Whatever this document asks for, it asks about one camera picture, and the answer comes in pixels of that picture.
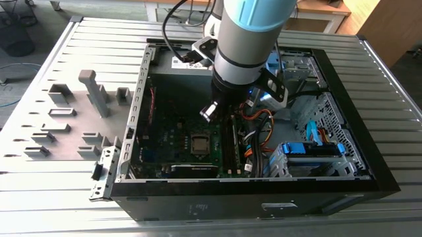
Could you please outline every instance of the gray fixture block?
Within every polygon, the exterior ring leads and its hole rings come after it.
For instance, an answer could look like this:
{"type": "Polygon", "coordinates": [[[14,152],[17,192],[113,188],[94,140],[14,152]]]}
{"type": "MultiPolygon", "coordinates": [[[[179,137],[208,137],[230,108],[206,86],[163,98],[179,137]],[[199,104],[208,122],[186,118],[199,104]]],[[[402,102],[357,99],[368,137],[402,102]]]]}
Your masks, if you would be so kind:
{"type": "Polygon", "coordinates": [[[102,154],[101,150],[95,145],[78,147],[77,152],[83,158],[97,158],[101,157],[102,154]]]}
{"type": "Polygon", "coordinates": [[[31,135],[31,139],[37,143],[51,143],[55,141],[55,137],[50,132],[35,132],[31,135]]]}
{"type": "Polygon", "coordinates": [[[51,154],[43,146],[26,147],[25,153],[29,157],[47,157],[51,154]]]}
{"type": "MultiPolygon", "coordinates": [[[[110,102],[109,94],[107,94],[106,88],[102,84],[99,84],[99,90],[101,90],[101,94],[106,100],[106,103],[109,103],[110,102]]],[[[89,97],[90,103],[94,104],[94,101],[91,99],[90,94],[87,94],[87,97],[89,97]]]]}
{"type": "Polygon", "coordinates": [[[106,100],[106,103],[109,103],[109,101],[110,101],[109,94],[107,94],[106,88],[105,88],[105,86],[102,84],[99,85],[99,90],[101,90],[101,94],[102,94],[102,96],[103,96],[103,98],[106,100]]]}
{"type": "Polygon", "coordinates": [[[82,139],[85,139],[86,143],[101,143],[103,141],[103,136],[99,132],[83,132],[82,139]]]}
{"type": "Polygon", "coordinates": [[[119,147],[119,148],[122,149],[122,141],[121,141],[121,139],[119,139],[118,136],[114,138],[114,143],[113,143],[113,145],[117,146],[117,147],[119,147]]]}
{"type": "Polygon", "coordinates": [[[77,111],[74,108],[57,108],[49,111],[51,117],[75,117],[77,111]]]}
{"type": "Polygon", "coordinates": [[[67,96],[73,94],[73,91],[66,84],[53,84],[49,90],[49,96],[55,104],[67,104],[67,96]]]}
{"type": "Polygon", "coordinates": [[[131,105],[133,103],[133,95],[130,88],[119,87],[117,90],[117,99],[119,105],[131,105]]]}
{"type": "Polygon", "coordinates": [[[70,22],[82,22],[83,19],[83,16],[73,16],[70,22]]]}
{"type": "Polygon", "coordinates": [[[43,124],[42,131],[47,132],[70,132],[71,126],[67,123],[43,124]]]}
{"type": "Polygon", "coordinates": [[[106,148],[106,147],[110,147],[110,146],[111,146],[110,140],[109,140],[107,137],[105,136],[105,137],[103,137],[103,141],[102,141],[102,148],[106,148]]]}
{"type": "Polygon", "coordinates": [[[102,117],[107,118],[110,111],[95,77],[97,73],[94,70],[82,70],[79,74],[79,81],[87,86],[91,101],[94,102],[102,117]]]}

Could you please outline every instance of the label sticker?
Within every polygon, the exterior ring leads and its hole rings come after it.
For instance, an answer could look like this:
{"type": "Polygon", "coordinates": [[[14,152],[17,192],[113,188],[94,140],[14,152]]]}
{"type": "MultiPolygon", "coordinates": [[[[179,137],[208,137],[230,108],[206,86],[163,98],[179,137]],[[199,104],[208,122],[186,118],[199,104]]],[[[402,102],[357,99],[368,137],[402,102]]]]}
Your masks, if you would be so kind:
{"type": "Polygon", "coordinates": [[[253,166],[250,164],[245,165],[245,170],[253,172],[253,166]]]}
{"type": "Polygon", "coordinates": [[[209,69],[201,63],[197,63],[194,65],[190,65],[189,63],[182,63],[182,61],[177,57],[173,57],[173,59],[171,59],[171,68],[178,68],[178,69],[203,69],[203,70],[209,69]]]}
{"type": "Polygon", "coordinates": [[[249,106],[252,106],[252,107],[254,106],[254,103],[253,103],[252,100],[248,100],[248,101],[246,101],[246,104],[248,104],[249,106]]]}

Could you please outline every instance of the metal bracket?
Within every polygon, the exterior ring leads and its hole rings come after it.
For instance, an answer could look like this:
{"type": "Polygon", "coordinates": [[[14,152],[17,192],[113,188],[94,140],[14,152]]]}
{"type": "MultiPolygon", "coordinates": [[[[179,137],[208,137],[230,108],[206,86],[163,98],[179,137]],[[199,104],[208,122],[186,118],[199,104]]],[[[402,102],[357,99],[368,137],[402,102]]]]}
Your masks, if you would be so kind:
{"type": "Polygon", "coordinates": [[[264,68],[261,70],[262,75],[260,76],[258,80],[254,82],[254,86],[264,90],[270,96],[278,101],[284,102],[288,100],[285,95],[286,87],[277,76],[264,68]]]}
{"type": "Polygon", "coordinates": [[[97,162],[93,179],[97,181],[91,189],[90,201],[111,201],[111,188],[117,176],[121,148],[111,146],[103,149],[101,161],[97,162]]]}
{"type": "Polygon", "coordinates": [[[217,45],[217,39],[205,37],[193,44],[193,50],[197,51],[205,59],[209,59],[214,63],[217,45]]]}

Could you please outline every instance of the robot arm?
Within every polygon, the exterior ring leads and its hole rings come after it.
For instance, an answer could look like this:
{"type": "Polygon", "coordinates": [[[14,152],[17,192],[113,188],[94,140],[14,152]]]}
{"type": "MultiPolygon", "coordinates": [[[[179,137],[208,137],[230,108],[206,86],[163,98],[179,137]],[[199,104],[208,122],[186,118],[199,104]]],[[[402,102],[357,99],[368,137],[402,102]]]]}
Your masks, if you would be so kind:
{"type": "Polygon", "coordinates": [[[265,70],[265,63],[296,4],[297,0],[225,0],[213,69],[213,102],[201,113],[209,121],[246,101],[253,86],[280,102],[288,100],[284,85],[274,77],[269,80],[273,75],[265,70]]]}

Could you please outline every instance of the wire mesh bin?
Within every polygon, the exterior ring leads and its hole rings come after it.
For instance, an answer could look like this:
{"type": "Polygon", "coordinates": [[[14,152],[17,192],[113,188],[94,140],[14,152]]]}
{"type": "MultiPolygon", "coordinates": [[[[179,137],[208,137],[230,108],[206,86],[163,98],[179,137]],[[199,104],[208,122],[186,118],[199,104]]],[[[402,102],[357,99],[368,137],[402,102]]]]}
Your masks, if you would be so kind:
{"type": "Polygon", "coordinates": [[[34,42],[19,19],[18,14],[0,12],[0,48],[13,57],[26,56],[35,50],[34,42]]]}
{"type": "Polygon", "coordinates": [[[39,22],[33,11],[31,2],[29,0],[0,0],[3,10],[18,14],[19,22],[26,27],[34,26],[39,22]]]}

